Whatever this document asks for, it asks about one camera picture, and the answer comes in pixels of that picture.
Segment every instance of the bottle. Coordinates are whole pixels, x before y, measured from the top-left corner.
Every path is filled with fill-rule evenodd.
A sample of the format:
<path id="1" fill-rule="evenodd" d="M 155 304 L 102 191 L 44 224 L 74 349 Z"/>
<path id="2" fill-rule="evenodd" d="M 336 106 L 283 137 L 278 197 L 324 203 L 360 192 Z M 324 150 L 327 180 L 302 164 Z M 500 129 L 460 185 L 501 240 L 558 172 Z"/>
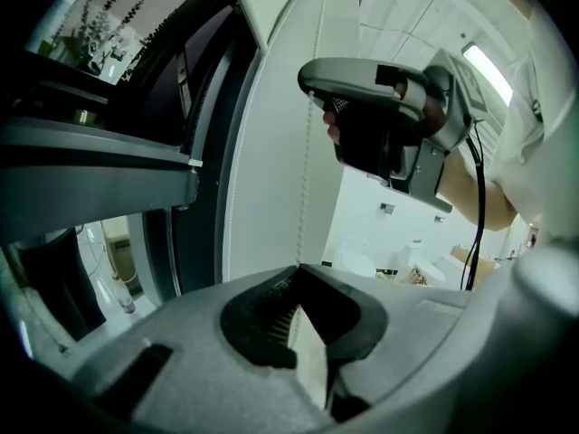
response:
<path id="1" fill-rule="evenodd" d="M 125 286 L 125 283 L 123 283 L 116 271 L 112 274 L 112 284 L 114 287 L 115 297 L 120 306 L 123 307 L 126 314 L 132 314 L 137 308 L 135 307 L 133 298 L 128 292 L 127 286 Z"/>

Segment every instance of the person's arm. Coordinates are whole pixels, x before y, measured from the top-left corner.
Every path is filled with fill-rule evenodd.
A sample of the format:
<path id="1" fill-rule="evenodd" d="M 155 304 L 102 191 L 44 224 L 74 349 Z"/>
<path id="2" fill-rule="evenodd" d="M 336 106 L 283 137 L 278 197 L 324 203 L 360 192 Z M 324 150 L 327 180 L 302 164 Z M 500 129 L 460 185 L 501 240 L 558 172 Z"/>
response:
<path id="1" fill-rule="evenodd" d="M 439 193 L 469 221 L 475 224 L 479 222 L 477 179 L 470 173 L 458 149 L 450 153 L 444 162 Z M 515 220 L 517 211 L 508 201 L 502 188 L 487 180 L 486 193 L 485 228 L 499 231 L 509 227 Z"/>

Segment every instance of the black cable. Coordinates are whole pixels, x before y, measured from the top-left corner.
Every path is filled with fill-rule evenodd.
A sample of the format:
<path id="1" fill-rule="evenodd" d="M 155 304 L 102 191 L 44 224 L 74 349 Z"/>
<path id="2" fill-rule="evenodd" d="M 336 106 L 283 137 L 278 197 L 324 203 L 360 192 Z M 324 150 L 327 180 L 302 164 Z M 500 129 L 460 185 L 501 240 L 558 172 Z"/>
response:
<path id="1" fill-rule="evenodd" d="M 480 138 L 478 134 L 478 130 L 475 128 L 475 132 L 477 133 L 477 138 L 479 139 L 479 145 L 482 146 L 480 143 Z M 485 228 L 485 211 L 486 211 L 486 186 L 485 186 L 485 176 L 484 176 L 484 167 L 483 167 L 483 160 L 481 155 L 479 155 L 479 150 L 475 147 L 472 139 L 470 137 L 466 140 L 467 145 L 469 146 L 470 152 L 472 153 L 472 158 L 474 159 L 475 170 L 477 173 L 477 187 L 479 193 L 479 225 L 477 227 L 477 234 L 475 236 L 475 241 L 472 244 L 472 261 L 470 263 L 470 273 L 469 279 L 467 280 L 467 290 L 472 290 L 474 285 L 474 278 L 477 273 L 477 266 L 479 264 L 479 252 L 480 252 L 480 241 L 482 240 L 482 234 Z"/>

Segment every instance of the finger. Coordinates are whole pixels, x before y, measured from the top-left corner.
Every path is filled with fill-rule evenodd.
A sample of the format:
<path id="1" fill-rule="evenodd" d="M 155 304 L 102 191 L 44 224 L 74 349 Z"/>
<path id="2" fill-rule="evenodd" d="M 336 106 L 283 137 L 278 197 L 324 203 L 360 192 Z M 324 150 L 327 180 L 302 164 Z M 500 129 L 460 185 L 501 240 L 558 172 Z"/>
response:
<path id="1" fill-rule="evenodd" d="M 338 146 L 340 145 L 340 129 L 339 128 L 337 128 L 334 125 L 331 125 L 331 126 L 329 126 L 329 129 L 327 130 L 327 134 L 334 142 L 334 145 L 338 145 Z"/>
<path id="2" fill-rule="evenodd" d="M 333 126 L 336 124 L 336 116 L 334 116 L 334 113 L 332 111 L 326 111 L 324 113 L 324 122 L 329 126 Z"/>

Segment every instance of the ceiling light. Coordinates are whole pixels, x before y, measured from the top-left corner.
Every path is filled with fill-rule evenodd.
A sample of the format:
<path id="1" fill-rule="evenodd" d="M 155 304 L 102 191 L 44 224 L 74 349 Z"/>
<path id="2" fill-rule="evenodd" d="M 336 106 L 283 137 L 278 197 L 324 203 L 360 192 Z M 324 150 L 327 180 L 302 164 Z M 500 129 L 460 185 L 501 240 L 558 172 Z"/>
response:
<path id="1" fill-rule="evenodd" d="M 462 49 L 462 56 L 469 61 L 479 71 L 486 80 L 489 81 L 493 89 L 502 98 L 508 106 L 510 99 L 513 98 L 513 89 L 505 79 L 498 67 L 489 59 L 489 57 L 476 44 L 469 43 Z"/>

